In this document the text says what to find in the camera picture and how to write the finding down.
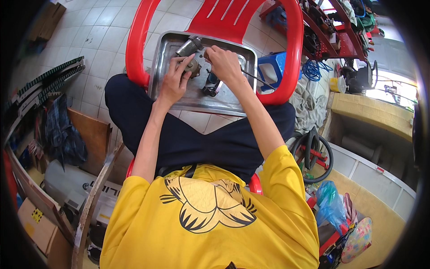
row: plastic bag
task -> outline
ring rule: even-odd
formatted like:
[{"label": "plastic bag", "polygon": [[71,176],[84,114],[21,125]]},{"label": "plastic bag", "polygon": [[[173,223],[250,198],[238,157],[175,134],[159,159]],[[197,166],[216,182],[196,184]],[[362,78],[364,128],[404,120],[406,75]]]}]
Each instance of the plastic bag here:
[{"label": "plastic bag", "polygon": [[316,191],[315,196],[316,204],[319,206],[319,211],[315,216],[317,226],[320,226],[324,220],[327,220],[341,235],[341,224],[348,227],[348,223],[343,201],[338,194],[335,183],[330,180],[323,181]]}]

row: screwdriver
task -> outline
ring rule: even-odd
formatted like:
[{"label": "screwdriver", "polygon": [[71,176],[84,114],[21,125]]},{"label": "screwdriver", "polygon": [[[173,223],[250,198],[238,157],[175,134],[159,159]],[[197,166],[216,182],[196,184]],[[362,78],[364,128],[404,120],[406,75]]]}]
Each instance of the screwdriver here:
[{"label": "screwdriver", "polygon": [[[209,55],[208,55],[208,53],[207,53],[206,51],[204,52],[203,57],[205,57],[205,58],[209,61],[209,63],[210,63]],[[272,85],[270,85],[269,83],[267,83],[267,82],[265,82],[265,81],[262,81],[262,80],[261,80],[261,79],[259,79],[258,77],[255,77],[254,75],[251,75],[250,73],[248,73],[248,72],[246,72],[245,70],[243,70],[242,66],[240,66],[240,70],[241,70],[243,73],[247,74],[248,76],[251,76],[251,77],[255,78],[256,80],[258,80],[258,81],[262,82],[263,84],[265,84],[265,85],[269,86],[271,89],[276,90],[276,89],[275,89],[275,88],[273,88],[273,87],[272,87]]]},{"label": "screwdriver", "polygon": [[275,88],[272,87],[272,85],[270,85],[269,83],[262,81],[261,79],[259,79],[258,77],[254,77],[253,75],[251,75],[250,73],[246,72],[245,70],[242,69],[242,67],[240,67],[240,70],[242,70],[243,73],[247,74],[248,76],[251,76],[253,78],[255,78],[256,80],[266,84],[267,86],[269,86],[270,88],[272,88],[273,90],[276,90]]}]

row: brick wall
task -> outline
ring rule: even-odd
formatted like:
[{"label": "brick wall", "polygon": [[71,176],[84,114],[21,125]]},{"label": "brick wall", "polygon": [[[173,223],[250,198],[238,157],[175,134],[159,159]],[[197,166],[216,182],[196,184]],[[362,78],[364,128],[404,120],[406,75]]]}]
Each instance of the brick wall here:
[{"label": "brick wall", "polygon": [[406,109],[369,97],[335,93],[332,111],[384,128],[412,142],[411,118]]}]

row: tile floor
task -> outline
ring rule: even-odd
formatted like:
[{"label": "tile floor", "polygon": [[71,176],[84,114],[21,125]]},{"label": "tile floor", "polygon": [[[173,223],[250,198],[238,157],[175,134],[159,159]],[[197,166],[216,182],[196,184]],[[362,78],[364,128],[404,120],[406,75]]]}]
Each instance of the tile floor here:
[{"label": "tile floor", "polygon": [[[67,9],[40,55],[20,61],[15,68],[9,92],[20,88],[38,75],[61,63],[85,56],[86,68],[67,81],[65,92],[74,99],[76,110],[110,122],[113,126],[111,144],[121,138],[121,132],[109,117],[104,103],[104,86],[112,76],[123,72],[129,29],[140,0],[59,0]],[[203,4],[203,0],[161,0],[152,18],[144,49],[144,66],[151,67],[158,37],[165,31],[184,31]],[[254,49],[258,57],[283,51],[287,40],[259,18],[261,7],[255,12],[243,44]],[[329,60],[334,66],[337,60]],[[333,73],[323,72],[315,96],[328,96],[328,78]],[[302,83],[307,83],[303,76]],[[236,121],[238,117],[204,114],[190,111],[170,111],[171,114],[208,134]],[[132,159],[125,149],[115,166],[113,181],[121,183]]]}]

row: metal tray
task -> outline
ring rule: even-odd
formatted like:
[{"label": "metal tray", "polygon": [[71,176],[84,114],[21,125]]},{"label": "metal tray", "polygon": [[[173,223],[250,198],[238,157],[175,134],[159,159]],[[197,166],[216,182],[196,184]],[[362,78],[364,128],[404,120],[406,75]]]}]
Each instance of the metal tray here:
[{"label": "metal tray", "polygon": [[[170,59],[172,57],[176,57],[175,51],[187,41],[190,35],[195,34],[168,31],[161,34],[158,38],[148,87],[148,95],[153,100],[156,100],[159,95],[163,77],[169,69]],[[202,66],[200,76],[194,77],[188,81],[186,93],[172,106],[172,109],[245,117],[246,114],[243,112],[239,101],[225,84],[221,86],[219,93],[215,97],[203,95],[201,89],[205,86],[206,79],[209,75],[206,69],[211,70],[211,65],[205,62],[203,57],[200,58],[199,56],[204,53],[204,50],[207,47],[217,45],[222,49],[228,49],[237,53],[243,70],[257,76],[256,53],[251,48],[241,44],[215,37],[197,35],[203,37],[203,50],[196,52],[196,56],[194,57]],[[257,80],[248,75],[246,76],[249,84],[255,92]]]}]

